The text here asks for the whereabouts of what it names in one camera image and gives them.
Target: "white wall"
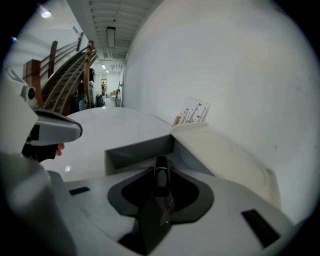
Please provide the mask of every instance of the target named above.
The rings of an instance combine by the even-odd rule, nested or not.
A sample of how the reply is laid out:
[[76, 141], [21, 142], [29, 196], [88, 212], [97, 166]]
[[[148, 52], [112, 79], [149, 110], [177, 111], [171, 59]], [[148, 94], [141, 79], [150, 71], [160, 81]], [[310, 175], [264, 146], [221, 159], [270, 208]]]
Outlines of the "white wall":
[[125, 93], [124, 107], [170, 124], [188, 97], [209, 102], [206, 121], [276, 172], [282, 210], [294, 222], [311, 213], [319, 63], [281, 11], [261, 1], [164, 0], [131, 44]]
[[[45, 7], [51, 11], [51, 16], [49, 18], [42, 18], [41, 15], [36, 12], [22, 29], [17, 37], [17, 41], [12, 44], [6, 56], [5, 61], [21, 78], [23, 76], [24, 64], [32, 59], [42, 61], [50, 54], [53, 41], [58, 42], [57, 49], [60, 49], [63, 46], [76, 42], [82, 32], [66, 0], [52, 0], [49, 1]], [[77, 29], [78, 34], [72, 29], [73, 26]], [[87, 44], [88, 39], [84, 35], [80, 48], [83, 49]], [[64, 62], [76, 53], [75, 50], [72, 51], [54, 65], [54, 71], [57, 71]], [[42, 77], [41, 87], [45, 85], [47, 80], [48, 73]]]
[[94, 88], [97, 94], [101, 94], [101, 74], [95, 74]]

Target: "person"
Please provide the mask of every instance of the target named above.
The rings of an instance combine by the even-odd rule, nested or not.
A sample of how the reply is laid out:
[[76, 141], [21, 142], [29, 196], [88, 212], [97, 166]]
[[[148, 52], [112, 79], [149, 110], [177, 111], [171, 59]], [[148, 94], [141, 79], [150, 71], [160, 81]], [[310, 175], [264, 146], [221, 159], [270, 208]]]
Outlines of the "person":
[[104, 96], [105, 95], [105, 90], [106, 90], [104, 81], [101, 84], [101, 88], [102, 88], [102, 95]]
[[61, 144], [58, 144], [58, 149], [55, 151], [55, 155], [57, 157], [60, 157], [62, 155], [62, 150], [65, 149], [65, 144], [61, 143]]

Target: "stair handrail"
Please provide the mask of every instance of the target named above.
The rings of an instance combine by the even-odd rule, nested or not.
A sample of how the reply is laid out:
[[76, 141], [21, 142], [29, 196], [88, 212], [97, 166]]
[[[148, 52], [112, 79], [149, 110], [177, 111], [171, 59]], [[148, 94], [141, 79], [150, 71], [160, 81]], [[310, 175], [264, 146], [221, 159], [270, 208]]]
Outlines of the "stair handrail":
[[[77, 54], [75, 54], [74, 56], [72, 56], [72, 58], [74, 58], [74, 57], [78, 56], [79, 54], [81, 54], [81, 53], [82, 53], [84, 50], [86, 50], [88, 47], [89, 47], [89, 45], [86, 46], [85, 48], [83, 48], [82, 50], [80, 50], [80, 51], [79, 51]], [[53, 89], [51, 90], [48, 98], [47, 98], [46, 101], [45, 101], [44, 108], [48, 107], [49, 102], [51, 101], [51, 98], [53, 97], [56, 89], [58, 88], [59, 83], [66, 77], [66, 75], [69, 73], [69, 71], [71, 70], [71, 68], [73, 68], [74, 65], [75, 65], [75, 63], [63, 74], [63, 76], [62, 76], [62, 77], [59, 79], [59, 81], [55, 84], [55, 86], [54, 86]]]
[[[76, 63], [78, 63], [78, 62], [79, 62], [82, 58], [84, 58], [84, 57], [85, 57], [85, 55], [83, 55], [81, 58], [79, 58], [71, 67], [73, 67]], [[84, 64], [84, 62], [81, 63], [81, 64], [77, 67], [77, 69], [73, 72], [73, 74], [70, 76], [70, 78], [68, 79], [68, 81], [64, 84], [64, 86], [63, 86], [63, 88], [62, 88], [59, 96], [56, 98], [56, 101], [55, 101], [55, 103], [54, 103], [54, 106], [53, 106], [53, 108], [52, 108], [52, 111], [55, 111], [55, 110], [56, 110], [56, 107], [57, 107], [57, 105], [58, 105], [58, 102], [60, 101], [60, 99], [61, 99], [61, 97], [62, 97], [62, 94], [65, 92], [65, 89], [66, 89], [68, 83], [69, 83], [69, 82], [71, 81], [71, 79], [75, 76], [75, 74], [79, 71], [79, 69], [82, 67], [83, 64]]]
[[[59, 52], [59, 51], [61, 51], [62, 49], [66, 48], [66, 47], [69, 47], [69, 46], [71, 46], [71, 45], [75, 45], [75, 44], [77, 44], [77, 43], [78, 43], [78, 41], [69, 43], [69, 44], [67, 44], [67, 45], [65, 45], [65, 46], [57, 49], [57, 50], [56, 50], [56, 53]], [[50, 56], [51, 56], [51, 54], [49, 54], [47, 57], [45, 57], [43, 60], [41, 60], [41, 63], [43, 63], [43, 62], [44, 62], [46, 59], [48, 59]]]
[[[71, 52], [73, 52], [76, 48], [77, 48], [77, 46], [76, 46], [76, 45], [73, 45], [73, 46], [69, 47], [68, 49], [64, 50], [63, 52], [59, 53], [57, 56], [55, 56], [55, 58], [59, 57], [60, 55], [62, 55], [62, 54], [64, 54], [65, 52], [68, 51], [65, 55], [63, 55], [61, 58], [59, 58], [58, 60], [56, 60], [56, 61], [54, 62], [54, 64], [58, 63], [61, 59], [63, 59], [65, 56], [67, 56], [68, 54], [70, 54]], [[40, 71], [42, 71], [46, 66], [48, 66], [48, 65], [49, 65], [49, 62], [50, 62], [50, 61], [48, 61], [46, 64], [44, 64], [44, 65], [41, 67]], [[47, 68], [40, 76], [43, 77], [44, 74], [48, 71], [48, 69], [49, 69], [49, 68]]]
[[[97, 55], [97, 52], [96, 52], [96, 51], [93, 51], [92, 54], [91, 54], [91, 58], [90, 58], [90, 66], [92, 65], [92, 63], [94, 62], [95, 57], [97, 57], [97, 56], [98, 56], [98, 55]], [[70, 93], [71, 93], [71, 92], [73, 91], [73, 89], [75, 88], [75, 86], [76, 86], [76, 81], [80, 78], [80, 76], [81, 76], [82, 74], [83, 74], [83, 72], [81, 72], [81, 73], [77, 76], [77, 78], [75, 79], [74, 83], [72, 84], [70, 90], [68, 91], [68, 93], [67, 93], [67, 95], [66, 95], [66, 97], [65, 97], [65, 100], [64, 100], [64, 102], [63, 102], [63, 104], [62, 104], [62, 107], [61, 107], [61, 109], [60, 109], [60, 114], [63, 113], [64, 108], [65, 108], [65, 106], [66, 106], [66, 102], [68, 101], [68, 97], [70, 96]]]

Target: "wooden staircase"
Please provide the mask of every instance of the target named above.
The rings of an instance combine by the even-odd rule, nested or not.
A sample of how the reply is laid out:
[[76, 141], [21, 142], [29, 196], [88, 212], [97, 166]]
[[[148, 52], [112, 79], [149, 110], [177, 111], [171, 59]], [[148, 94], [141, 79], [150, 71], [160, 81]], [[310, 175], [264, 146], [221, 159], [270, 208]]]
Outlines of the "wooden staircase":
[[81, 80], [85, 80], [84, 73], [89, 74], [89, 71], [85, 69], [89, 69], [98, 57], [95, 51], [88, 50], [88, 48], [90, 48], [89, 45], [71, 57], [47, 81], [41, 90], [45, 110], [64, 116], [70, 114], [72, 99]]

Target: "black handle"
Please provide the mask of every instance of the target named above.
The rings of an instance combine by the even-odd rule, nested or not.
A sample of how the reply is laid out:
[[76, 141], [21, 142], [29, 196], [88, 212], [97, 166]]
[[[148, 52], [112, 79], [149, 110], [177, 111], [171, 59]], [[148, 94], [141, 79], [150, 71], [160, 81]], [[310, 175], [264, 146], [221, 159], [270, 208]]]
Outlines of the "black handle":
[[165, 156], [156, 158], [152, 193], [154, 197], [168, 197], [170, 194], [168, 162]]
[[47, 146], [32, 146], [30, 144], [24, 144], [22, 154], [25, 157], [32, 157], [39, 163], [46, 159], [55, 159], [58, 144]]

